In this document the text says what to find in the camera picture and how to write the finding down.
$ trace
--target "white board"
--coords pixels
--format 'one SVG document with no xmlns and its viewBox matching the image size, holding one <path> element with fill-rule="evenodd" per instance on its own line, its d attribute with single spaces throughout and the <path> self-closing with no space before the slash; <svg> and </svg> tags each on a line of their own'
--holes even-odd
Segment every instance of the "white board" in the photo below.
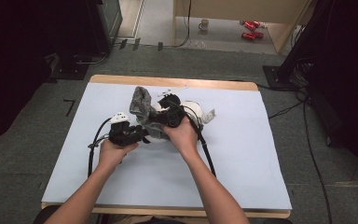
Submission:
<svg viewBox="0 0 358 224">
<path fill-rule="evenodd" d="M 65 202 L 87 179 L 87 146 L 104 120 L 129 113 L 136 86 L 89 83 L 48 182 L 42 202 Z M 168 87 L 147 88 L 152 104 Z M 176 93 L 198 102 L 216 118 L 202 131 L 217 179 L 244 209 L 291 209 L 282 179 L 266 108 L 259 91 L 189 88 Z M 101 133 L 109 132 L 105 125 Z M 199 142 L 199 152 L 207 163 Z M 93 166 L 98 163 L 95 148 Z M 186 163 L 170 142 L 144 144 L 125 157 L 109 178 L 97 204 L 202 207 Z"/>
</svg>

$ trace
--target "black tape mark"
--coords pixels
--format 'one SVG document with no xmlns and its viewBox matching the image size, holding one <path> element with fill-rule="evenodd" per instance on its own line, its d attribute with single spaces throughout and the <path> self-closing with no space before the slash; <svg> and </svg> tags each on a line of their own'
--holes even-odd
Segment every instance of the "black tape mark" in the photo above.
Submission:
<svg viewBox="0 0 358 224">
<path fill-rule="evenodd" d="M 158 42 L 158 51 L 162 51 L 163 44 L 162 42 Z"/>
<path fill-rule="evenodd" d="M 71 106 L 69 107 L 69 110 L 68 110 L 68 112 L 66 112 L 66 117 L 68 117 L 69 116 L 69 114 L 71 113 L 71 111 L 72 111 L 72 108 L 74 108 L 74 105 L 75 105 L 75 102 L 76 102 L 76 100 L 63 100 L 64 102 L 71 102 Z"/>
<path fill-rule="evenodd" d="M 136 50 L 139 47 L 139 43 L 141 42 L 141 37 L 135 39 L 135 43 L 133 44 L 132 50 Z"/>
<path fill-rule="evenodd" d="M 127 39 L 121 41 L 121 44 L 120 44 L 120 49 L 124 49 L 126 48 L 126 45 L 127 45 Z"/>
</svg>

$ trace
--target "person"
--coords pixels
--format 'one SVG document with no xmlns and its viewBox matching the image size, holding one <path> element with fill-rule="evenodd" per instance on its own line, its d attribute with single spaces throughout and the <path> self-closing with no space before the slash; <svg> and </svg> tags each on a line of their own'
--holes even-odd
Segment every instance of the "person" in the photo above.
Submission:
<svg viewBox="0 0 358 224">
<path fill-rule="evenodd" d="M 163 131 L 170 137 L 193 175 L 209 223 L 249 223 L 237 201 L 203 162 L 197 151 L 198 137 L 189 119 L 184 117 L 177 128 L 164 127 Z M 86 223 L 109 176 L 127 153 L 137 147 L 138 143 L 119 147 L 104 140 L 95 171 L 45 223 Z"/>
</svg>

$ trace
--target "gray cloth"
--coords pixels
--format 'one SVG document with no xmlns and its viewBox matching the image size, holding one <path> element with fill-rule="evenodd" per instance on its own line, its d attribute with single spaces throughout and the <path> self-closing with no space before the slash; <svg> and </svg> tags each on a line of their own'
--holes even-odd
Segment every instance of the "gray cloth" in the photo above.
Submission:
<svg viewBox="0 0 358 224">
<path fill-rule="evenodd" d="M 152 98 L 149 91 L 143 87 L 136 87 L 130 104 L 130 113 L 136 116 L 137 121 L 144 126 L 150 136 L 157 139 L 170 140 L 170 137 L 162 131 L 164 125 L 149 120 L 150 115 L 156 115 L 157 110 L 151 106 Z"/>
</svg>

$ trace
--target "person's right hand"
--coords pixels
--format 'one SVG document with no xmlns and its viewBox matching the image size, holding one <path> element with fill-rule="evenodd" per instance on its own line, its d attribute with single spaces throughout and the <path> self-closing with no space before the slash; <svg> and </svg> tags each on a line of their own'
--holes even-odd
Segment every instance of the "person's right hand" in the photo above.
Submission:
<svg viewBox="0 0 358 224">
<path fill-rule="evenodd" d="M 108 139 L 103 140 L 101 143 L 100 160 L 97 168 L 104 169 L 112 174 L 127 153 L 136 149 L 138 146 L 138 143 L 134 143 L 125 147 L 120 147 L 113 144 Z"/>
<path fill-rule="evenodd" d="M 176 128 L 164 126 L 163 131 L 170 137 L 173 145 L 178 149 L 182 157 L 191 157 L 197 151 L 198 136 L 191 126 L 190 120 L 187 117 L 182 119 L 181 124 Z"/>
</svg>

